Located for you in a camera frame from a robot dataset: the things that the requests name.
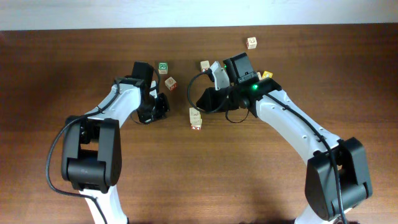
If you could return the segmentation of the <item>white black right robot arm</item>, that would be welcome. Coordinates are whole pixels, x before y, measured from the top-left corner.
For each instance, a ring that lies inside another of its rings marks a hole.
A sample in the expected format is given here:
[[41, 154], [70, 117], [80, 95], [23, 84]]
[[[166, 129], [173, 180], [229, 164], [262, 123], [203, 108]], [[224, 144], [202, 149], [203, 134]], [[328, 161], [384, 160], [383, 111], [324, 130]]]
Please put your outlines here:
[[192, 106], [202, 113], [246, 109], [274, 128], [307, 166], [308, 205], [295, 223], [347, 223], [346, 213], [373, 194], [366, 151], [341, 139], [304, 113], [272, 78], [259, 78], [247, 53], [201, 71], [213, 82]]

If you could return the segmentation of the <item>wooden block red bottom face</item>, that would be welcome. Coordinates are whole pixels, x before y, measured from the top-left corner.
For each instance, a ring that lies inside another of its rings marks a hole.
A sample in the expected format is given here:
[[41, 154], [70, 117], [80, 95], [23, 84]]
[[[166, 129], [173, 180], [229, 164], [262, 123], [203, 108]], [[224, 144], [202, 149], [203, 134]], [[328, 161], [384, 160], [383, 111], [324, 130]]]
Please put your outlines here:
[[202, 123], [192, 123], [191, 128], [194, 130], [201, 130]]

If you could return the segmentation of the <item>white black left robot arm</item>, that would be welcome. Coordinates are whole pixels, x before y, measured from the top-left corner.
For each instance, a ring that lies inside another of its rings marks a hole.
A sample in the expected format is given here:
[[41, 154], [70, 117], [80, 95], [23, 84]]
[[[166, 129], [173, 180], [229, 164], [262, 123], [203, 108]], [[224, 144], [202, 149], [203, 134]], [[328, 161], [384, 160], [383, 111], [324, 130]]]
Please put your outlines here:
[[116, 79], [95, 109], [65, 123], [62, 178], [85, 198], [95, 223], [129, 221], [116, 186], [122, 169], [120, 129], [132, 113], [142, 124], [166, 117], [169, 103], [153, 79], [156, 74], [152, 65], [135, 62], [132, 73]]

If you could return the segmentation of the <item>wooden block letter I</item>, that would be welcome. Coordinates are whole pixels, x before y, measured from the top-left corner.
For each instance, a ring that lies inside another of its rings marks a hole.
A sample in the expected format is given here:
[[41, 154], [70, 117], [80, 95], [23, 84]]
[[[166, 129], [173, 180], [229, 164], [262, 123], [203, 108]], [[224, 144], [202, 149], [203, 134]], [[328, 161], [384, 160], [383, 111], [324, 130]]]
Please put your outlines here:
[[197, 109], [189, 108], [189, 118], [190, 118], [190, 122], [192, 124], [198, 123], [201, 121], [201, 114]]

